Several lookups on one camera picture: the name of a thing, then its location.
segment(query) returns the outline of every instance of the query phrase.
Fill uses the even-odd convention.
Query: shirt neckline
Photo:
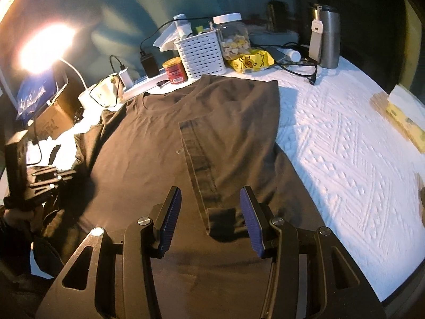
[[[176,111],[178,110],[187,100],[191,99],[192,97],[194,97],[195,95],[197,95],[199,93],[200,90],[202,90],[202,88],[205,86],[207,79],[208,79],[209,75],[203,75],[201,76],[200,79],[198,79],[196,82],[189,84],[188,86],[192,86],[193,89],[184,97],[182,97],[178,102],[171,104],[168,107],[164,107],[164,108],[158,108],[158,109],[151,109],[146,107],[145,105],[145,97],[146,94],[148,92],[144,92],[142,93],[142,95],[139,97],[139,99],[137,100],[138,104],[137,104],[137,108],[139,110],[139,112],[143,112],[144,114],[147,115],[157,115],[157,114],[162,114],[165,112],[171,112],[171,111]],[[166,95],[170,95],[172,94],[174,91],[168,92],[168,93],[161,93],[161,94],[152,94],[153,96],[166,96]]]

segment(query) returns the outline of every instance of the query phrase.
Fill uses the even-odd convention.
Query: human hand
[[[32,211],[22,211],[19,209],[5,210],[3,219],[12,228],[19,229],[24,221],[28,221],[33,233],[38,232],[43,227],[43,206],[37,206]]]

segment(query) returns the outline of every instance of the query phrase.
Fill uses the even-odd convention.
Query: person's arm
[[[19,227],[24,221],[28,221],[31,230],[36,231],[42,210],[42,206],[28,212],[0,208],[0,258],[17,275],[31,272],[31,241]]]

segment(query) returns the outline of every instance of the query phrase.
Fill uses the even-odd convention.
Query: transparent jar
[[[242,55],[248,55],[251,50],[248,30],[241,20],[240,13],[224,14],[213,18],[223,57],[226,60],[231,61]]]

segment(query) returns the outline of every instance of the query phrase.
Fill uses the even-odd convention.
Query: ribbed blue pad
[[[173,239],[174,229],[176,228],[177,219],[179,218],[181,208],[181,191],[178,189],[175,193],[171,205],[165,217],[158,250],[163,255],[169,250],[171,240]]]
[[[257,255],[260,258],[262,258],[265,251],[263,246],[262,230],[245,188],[241,189],[240,199],[242,213],[244,214],[245,225],[248,228],[252,249],[257,252]]]

